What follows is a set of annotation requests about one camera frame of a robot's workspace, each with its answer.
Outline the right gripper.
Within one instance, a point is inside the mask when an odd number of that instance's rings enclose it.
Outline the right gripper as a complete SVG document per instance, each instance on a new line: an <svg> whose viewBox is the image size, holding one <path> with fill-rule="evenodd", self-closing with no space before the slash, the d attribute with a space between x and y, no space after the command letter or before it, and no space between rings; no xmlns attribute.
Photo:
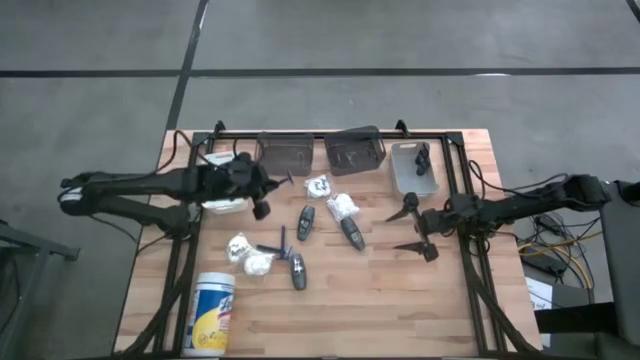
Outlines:
<svg viewBox="0 0 640 360"><path fill-rule="evenodd" d="M420 236L420 240L418 242L396 245L395 249L416 252L422 255L426 262L431 262L438 258L439 252L436 246L429 240L428 236L430 234L444 232L441 223L441 214L434 209L420 212L418 206L418 196L413 192L409 192L405 195L405 206L387 218L386 222L392 222L411 215L415 222L414 228Z"/></svg>

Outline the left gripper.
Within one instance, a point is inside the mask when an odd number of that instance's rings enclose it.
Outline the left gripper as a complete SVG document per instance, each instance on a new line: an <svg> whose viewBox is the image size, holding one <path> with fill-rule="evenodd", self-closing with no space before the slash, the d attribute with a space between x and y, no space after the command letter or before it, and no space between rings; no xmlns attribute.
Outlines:
<svg viewBox="0 0 640 360"><path fill-rule="evenodd" d="M256 220L263 220L271 208L265 200L266 196L290 183L290 178L271 179L264 167L253 161L247 152L237 154L232 161L222 165L223 199L251 198L253 215Z"/></svg>

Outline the white paper ball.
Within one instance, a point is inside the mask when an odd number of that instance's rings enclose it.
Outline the white paper ball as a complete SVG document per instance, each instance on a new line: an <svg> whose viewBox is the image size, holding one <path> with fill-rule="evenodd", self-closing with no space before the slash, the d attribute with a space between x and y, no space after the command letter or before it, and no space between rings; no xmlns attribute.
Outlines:
<svg viewBox="0 0 640 360"><path fill-rule="evenodd" d="M331 183L326 175L307 179L304 186L307 196L312 199L328 197L332 192Z"/></svg>

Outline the black key fob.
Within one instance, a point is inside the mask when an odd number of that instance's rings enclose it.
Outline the black key fob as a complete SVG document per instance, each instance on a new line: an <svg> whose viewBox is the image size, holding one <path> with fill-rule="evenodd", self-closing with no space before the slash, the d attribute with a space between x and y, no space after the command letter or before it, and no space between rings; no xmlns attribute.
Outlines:
<svg viewBox="0 0 640 360"><path fill-rule="evenodd" d="M306 241L309 237L315 218L315 208L313 206L305 206L300 213L297 224L297 239Z"/></svg>
<svg viewBox="0 0 640 360"><path fill-rule="evenodd" d="M347 240L355 249L362 251L366 248L362 233L351 217L343 218L340 221L340 225Z"/></svg>
<svg viewBox="0 0 640 360"><path fill-rule="evenodd" d="M296 253L290 257L290 274L296 290L304 290L307 287L307 271L301 254Z"/></svg>

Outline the smoky transparent plastic bin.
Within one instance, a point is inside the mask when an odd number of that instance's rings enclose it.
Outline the smoky transparent plastic bin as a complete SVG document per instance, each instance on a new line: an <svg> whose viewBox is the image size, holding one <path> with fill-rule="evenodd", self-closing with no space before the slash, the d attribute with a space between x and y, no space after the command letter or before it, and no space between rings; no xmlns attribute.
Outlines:
<svg viewBox="0 0 640 360"><path fill-rule="evenodd" d="M312 171L314 137L311 134L276 134L257 136L254 157L269 175L308 176Z"/></svg>
<svg viewBox="0 0 640 360"><path fill-rule="evenodd" d="M373 125L329 133L324 143L333 176L376 170L386 157L382 134Z"/></svg>

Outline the white plastic bin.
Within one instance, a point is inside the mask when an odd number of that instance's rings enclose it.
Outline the white plastic bin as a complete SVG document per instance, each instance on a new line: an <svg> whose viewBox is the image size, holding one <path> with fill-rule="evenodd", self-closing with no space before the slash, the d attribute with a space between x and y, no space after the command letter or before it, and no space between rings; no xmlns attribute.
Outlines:
<svg viewBox="0 0 640 360"><path fill-rule="evenodd" d="M233 152L209 153L205 155L205 158L215 165L223 165L233 160ZM231 214L246 210L248 208L248 200L236 198L233 200L207 201L202 204L202 207L216 215Z"/></svg>

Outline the light grey plastic bin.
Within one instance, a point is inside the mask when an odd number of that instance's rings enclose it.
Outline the light grey plastic bin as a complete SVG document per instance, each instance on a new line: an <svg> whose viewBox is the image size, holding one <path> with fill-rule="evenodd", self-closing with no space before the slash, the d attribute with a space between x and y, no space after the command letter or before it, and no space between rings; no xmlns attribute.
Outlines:
<svg viewBox="0 0 640 360"><path fill-rule="evenodd" d="M396 190L402 195L414 192L418 197L429 197L440 190L434 175L431 149L431 168L423 176L416 174L414 160L422 143L427 142L405 142L391 146L392 177Z"/></svg>

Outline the small black bottle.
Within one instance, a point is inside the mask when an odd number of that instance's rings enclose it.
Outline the small black bottle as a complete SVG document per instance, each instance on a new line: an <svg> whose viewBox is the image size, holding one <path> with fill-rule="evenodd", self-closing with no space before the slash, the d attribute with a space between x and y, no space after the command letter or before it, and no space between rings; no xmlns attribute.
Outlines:
<svg viewBox="0 0 640 360"><path fill-rule="evenodd" d="M430 147L428 143L422 143L414 160L416 165L416 174L423 176L431 168Z"/></svg>

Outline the black power strip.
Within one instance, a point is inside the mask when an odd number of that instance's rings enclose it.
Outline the black power strip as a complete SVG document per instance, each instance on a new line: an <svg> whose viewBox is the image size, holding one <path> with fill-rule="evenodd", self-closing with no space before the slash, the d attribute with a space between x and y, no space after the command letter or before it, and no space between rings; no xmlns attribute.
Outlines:
<svg viewBox="0 0 640 360"><path fill-rule="evenodd" d="M547 253L537 255L537 251L531 248L521 249L519 253L523 264L548 275L562 277L567 270L565 262L554 255Z"/></svg>

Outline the white paper sheet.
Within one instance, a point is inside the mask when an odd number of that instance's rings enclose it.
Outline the white paper sheet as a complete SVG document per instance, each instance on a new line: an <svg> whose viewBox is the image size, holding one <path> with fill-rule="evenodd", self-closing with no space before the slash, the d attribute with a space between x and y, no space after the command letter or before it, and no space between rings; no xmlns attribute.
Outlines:
<svg viewBox="0 0 640 360"><path fill-rule="evenodd" d="M553 287L528 277L525 278L525 281L534 310L550 310L553 306Z"/></svg>

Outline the white yellow wipes canister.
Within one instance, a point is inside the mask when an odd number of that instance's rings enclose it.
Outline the white yellow wipes canister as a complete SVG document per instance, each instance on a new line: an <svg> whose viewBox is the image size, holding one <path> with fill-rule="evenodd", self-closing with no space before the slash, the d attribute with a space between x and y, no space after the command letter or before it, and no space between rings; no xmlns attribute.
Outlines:
<svg viewBox="0 0 640 360"><path fill-rule="evenodd" d="M229 342L235 277L220 272L198 275L182 349L183 356L220 357Z"/></svg>

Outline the dark grey side table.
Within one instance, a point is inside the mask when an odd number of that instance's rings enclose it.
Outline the dark grey side table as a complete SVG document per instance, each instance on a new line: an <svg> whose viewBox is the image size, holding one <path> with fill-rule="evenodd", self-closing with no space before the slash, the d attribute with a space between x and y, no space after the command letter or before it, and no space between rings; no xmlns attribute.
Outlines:
<svg viewBox="0 0 640 360"><path fill-rule="evenodd" d="M616 332L602 342L606 360L640 360L640 183L604 184L600 210Z"/></svg>

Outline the grey metal stand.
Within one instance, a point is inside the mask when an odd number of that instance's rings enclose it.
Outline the grey metal stand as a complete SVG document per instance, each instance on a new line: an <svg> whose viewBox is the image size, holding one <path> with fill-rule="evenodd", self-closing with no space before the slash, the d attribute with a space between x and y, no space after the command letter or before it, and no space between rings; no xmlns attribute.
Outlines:
<svg viewBox="0 0 640 360"><path fill-rule="evenodd" d="M0 220L0 242L10 244L10 247L0 247L0 253L5 251L9 254L7 263L13 267L16 282L15 306L0 327L0 339L3 340L0 344L0 360L12 360L19 336L26 327L49 257L59 255L65 261L76 261L80 249L18 230L2 220ZM22 280L17 271L17 255L34 257L32 270L26 280Z"/></svg>

